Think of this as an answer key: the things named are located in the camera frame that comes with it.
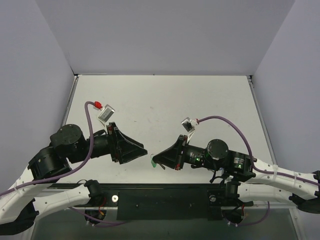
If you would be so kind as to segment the green key tag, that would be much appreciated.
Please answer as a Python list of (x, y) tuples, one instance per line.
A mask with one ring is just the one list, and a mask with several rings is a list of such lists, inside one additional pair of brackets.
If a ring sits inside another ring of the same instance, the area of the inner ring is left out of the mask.
[(151, 161), (151, 164), (154, 168), (157, 166), (157, 164), (153, 160)]

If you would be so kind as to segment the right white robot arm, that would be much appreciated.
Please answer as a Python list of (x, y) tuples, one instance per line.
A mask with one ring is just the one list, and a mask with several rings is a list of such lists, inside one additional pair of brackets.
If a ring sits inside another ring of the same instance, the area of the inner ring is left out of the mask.
[(211, 140), (205, 148), (189, 144), (185, 135), (166, 150), (153, 155), (153, 165), (182, 170), (185, 164), (193, 169), (205, 168), (214, 173), (213, 183), (221, 179), (225, 187), (224, 201), (230, 205), (266, 201), (295, 205), (299, 210), (319, 214), (320, 173), (301, 173), (266, 163), (248, 154), (232, 151), (220, 140)]

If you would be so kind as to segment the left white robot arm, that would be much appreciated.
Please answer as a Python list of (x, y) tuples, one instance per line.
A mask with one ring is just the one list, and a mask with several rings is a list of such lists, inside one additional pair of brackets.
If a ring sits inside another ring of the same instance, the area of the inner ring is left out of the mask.
[(98, 131), (86, 139), (75, 124), (62, 126), (50, 136), (49, 146), (41, 149), (28, 163), (13, 191), (0, 196), (0, 234), (21, 233), (40, 218), (76, 205), (103, 206), (106, 202), (97, 180), (87, 180), (71, 190), (46, 199), (38, 193), (56, 183), (63, 174), (70, 173), (70, 163), (84, 162), (110, 155), (113, 162), (124, 164), (145, 156), (142, 143), (123, 134), (114, 122), (108, 131)]

